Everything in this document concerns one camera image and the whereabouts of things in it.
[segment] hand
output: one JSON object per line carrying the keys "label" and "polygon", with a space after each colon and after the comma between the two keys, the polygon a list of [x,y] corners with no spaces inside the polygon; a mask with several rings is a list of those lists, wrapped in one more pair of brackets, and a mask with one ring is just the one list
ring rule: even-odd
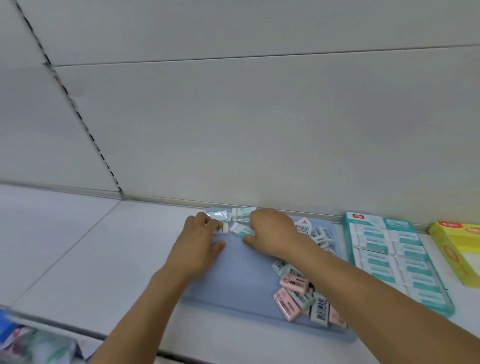
{"label": "hand", "polygon": [[255,235],[245,235],[242,241],[252,248],[288,261],[299,244],[315,242],[295,228],[292,219],[273,208],[260,208],[250,214],[250,226]]}
{"label": "hand", "polygon": [[190,281],[203,275],[225,248],[224,241],[212,244],[212,236],[222,222],[212,220],[204,212],[188,216],[164,268],[183,275]]}

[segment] yellow box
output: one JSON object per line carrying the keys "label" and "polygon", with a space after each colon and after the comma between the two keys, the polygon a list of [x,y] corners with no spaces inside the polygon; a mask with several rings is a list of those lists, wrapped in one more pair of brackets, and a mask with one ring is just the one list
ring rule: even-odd
{"label": "yellow box", "polygon": [[480,256],[480,225],[436,221],[429,234],[463,285],[480,288],[479,273],[462,254]]}

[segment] left hand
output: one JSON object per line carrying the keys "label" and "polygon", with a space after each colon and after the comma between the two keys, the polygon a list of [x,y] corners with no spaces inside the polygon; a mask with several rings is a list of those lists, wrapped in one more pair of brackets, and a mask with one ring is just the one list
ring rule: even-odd
{"label": "left hand", "polygon": [[204,212],[188,216],[164,267],[188,281],[202,276],[226,246],[222,240],[212,244],[214,231],[221,227],[221,221],[211,219]]}

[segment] forearm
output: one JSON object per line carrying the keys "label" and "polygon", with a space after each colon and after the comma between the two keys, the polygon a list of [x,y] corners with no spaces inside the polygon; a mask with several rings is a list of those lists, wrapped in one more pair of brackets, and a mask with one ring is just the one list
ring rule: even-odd
{"label": "forearm", "polygon": [[90,360],[92,364],[151,364],[188,280],[160,269]]}
{"label": "forearm", "polygon": [[287,260],[327,298],[382,364],[478,362],[480,341],[475,336],[319,249],[308,237],[299,237],[298,247]]}

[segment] light blue tray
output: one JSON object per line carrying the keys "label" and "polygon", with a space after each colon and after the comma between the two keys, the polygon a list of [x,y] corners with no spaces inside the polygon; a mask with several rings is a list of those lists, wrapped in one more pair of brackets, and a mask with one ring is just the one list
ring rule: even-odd
{"label": "light blue tray", "polygon": [[[337,255],[346,260],[346,256],[341,256],[343,250],[337,247],[340,240],[334,225],[325,220],[310,221],[314,227],[321,226],[330,231]],[[218,234],[214,240],[225,240],[227,247],[205,276],[185,291],[184,303],[309,334],[347,341],[356,338],[349,328],[333,325],[323,328],[311,323],[304,315],[292,323],[287,322],[273,300],[274,293],[280,289],[280,279],[271,265],[278,259],[254,251],[232,234]]]}

